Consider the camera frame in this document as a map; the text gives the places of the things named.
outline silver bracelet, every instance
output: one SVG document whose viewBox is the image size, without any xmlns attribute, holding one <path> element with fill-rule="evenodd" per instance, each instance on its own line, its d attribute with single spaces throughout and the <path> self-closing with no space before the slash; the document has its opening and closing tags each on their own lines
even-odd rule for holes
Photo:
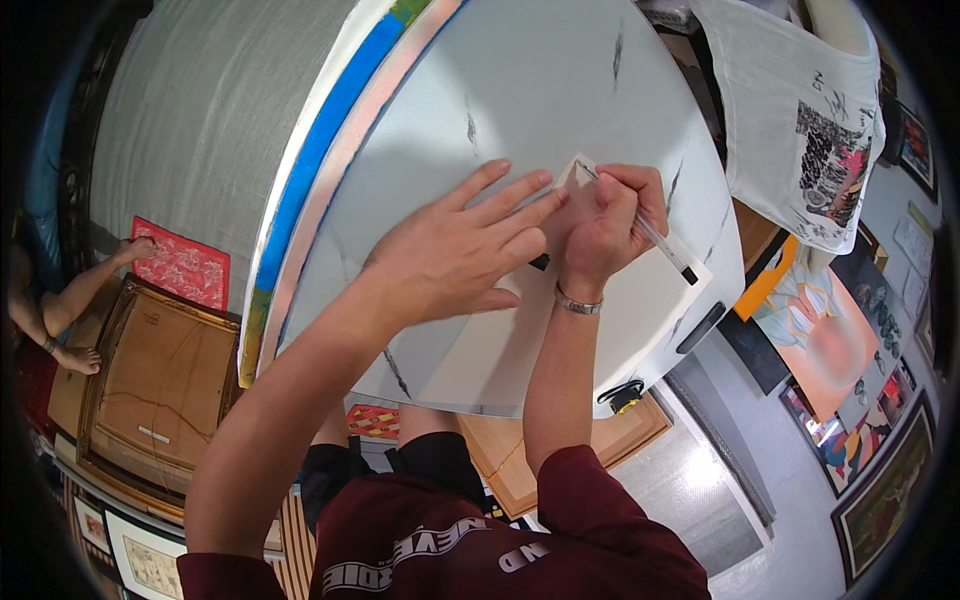
<svg viewBox="0 0 960 600">
<path fill-rule="evenodd" d="M 553 297 L 557 300 L 557 304 L 580 315 L 595 315 L 600 312 L 600 307 L 603 306 L 603 298 L 596 304 L 583 304 L 582 302 L 568 298 L 560 289 L 559 281 L 557 281 L 557 285 L 553 288 Z"/>
</svg>

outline pen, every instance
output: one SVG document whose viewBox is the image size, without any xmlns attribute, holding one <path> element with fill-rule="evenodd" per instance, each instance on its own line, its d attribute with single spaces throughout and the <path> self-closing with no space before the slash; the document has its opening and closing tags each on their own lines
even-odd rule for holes
<svg viewBox="0 0 960 600">
<path fill-rule="evenodd" d="M 577 160 L 577 166 L 582 168 L 592 180 L 597 180 L 597 173 L 592 167 L 586 166 L 586 164 L 581 162 L 579 159 Z M 634 215 L 634 223 L 636 223 L 639 228 L 643 229 L 643 232 L 646 233 L 647 237 L 649 237 L 653 243 L 657 245 L 657 248 L 666 254 L 666 257 L 670 259 L 670 262 L 672 262 L 673 266 L 677 268 L 677 271 L 680 272 L 680 275 L 684 276 L 684 279 L 686 279 L 687 283 L 690 285 L 695 285 L 697 283 L 699 279 L 697 278 L 697 275 L 693 273 L 693 269 L 691 269 L 683 259 L 677 256 L 676 252 L 673 252 L 673 249 L 670 248 L 669 244 L 667 244 L 666 239 L 660 235 L 660 232 L 657 231 L 654 226 L 650 225 L 649 221 L 643 218 L 640 213 L 636 213 Z"/>
</svg>

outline hanging t-shirt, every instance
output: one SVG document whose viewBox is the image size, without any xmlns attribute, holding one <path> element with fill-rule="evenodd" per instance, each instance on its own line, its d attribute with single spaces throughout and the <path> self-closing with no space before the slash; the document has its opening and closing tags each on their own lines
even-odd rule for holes
<svg viewBox="0 0 960 600">
<path fill-rule="evenodd" d="M 384 473 L 351 481 L 321 512 L 310 598 L 710 598 L 707 573 L 650 520 L 588 445 L 550 456 L 543 534 L 484 518 L 462 496 Z M 184 600 L 283 598 L 263 561 L 177 559 Z"/>
<path fill-rule="evenodd" d="M 723 99 L 731 194 L 808 246 L 850 252 L 885 139 L 866 22 L 860 57 L 738 0 L 690 5 Z"/>
</svg>

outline ornate gold frame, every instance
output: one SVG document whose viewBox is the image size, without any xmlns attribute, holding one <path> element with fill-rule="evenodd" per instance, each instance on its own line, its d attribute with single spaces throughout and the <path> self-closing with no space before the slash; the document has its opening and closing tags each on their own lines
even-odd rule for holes
<svg viewBox="0 0 960 600">
<path fill-rule="evenodd" d="M 181 298 L 174 298 L 165 290 L 129 274 L 124 278 L 123 288 L 110 312 L 104 328 L 97 340 L 97 350 L 103 358 L 100 371 L 86 380 L 84 396 L 81 400 L 80 423 L 77 432 L 77 464 L 92 474 L 104 479 L 121 492 L 127 493 L 148 506 L 161 511 L 182 515 L 184 496 L 160 488 L 123 468 L 116 466 L 109 460 L 99 456 L 90 448 L 90 434 L 95 426 L 97 408 L 107 385 L 107 375 L 110 364 L 116 353 L 121 334 L 130 317 L 134 302 L 143 297 L 166 306 L 176 312 L 186 315 L 200 323 L 217 327 L 233 335 L 233 347 L 230 355 L 235 356 L 240 340 L 240 323 L 229 314 L 216 311 L 196 302 Z M 217 423 L 223 420 L 227 411 L 240 396 L 240 387 L 237 382 L 237 365 L 235 360 L 228 363 L 227 375 L 224 380 L 224 393 L 221 396 Z"/>
</svg>

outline forearm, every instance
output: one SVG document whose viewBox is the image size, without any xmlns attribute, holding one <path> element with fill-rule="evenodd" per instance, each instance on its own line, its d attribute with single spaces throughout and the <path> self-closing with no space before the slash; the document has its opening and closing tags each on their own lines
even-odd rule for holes
<svg viewBox="0 0 960 600">
<path fill-rule="evenodd" d="M 305 329 L 220 424 L 190 484 L 191 552 L 262 557 L 276 509 L 334 404 L 401 329 L 364 273 Z"/>
<path fill-rule="evenodd" d="M 557 450 L 590 443 L 599 324 L 599 314 L 554 305 L 523 406 L 523 441 L 534 475 Z"/>
</svg>

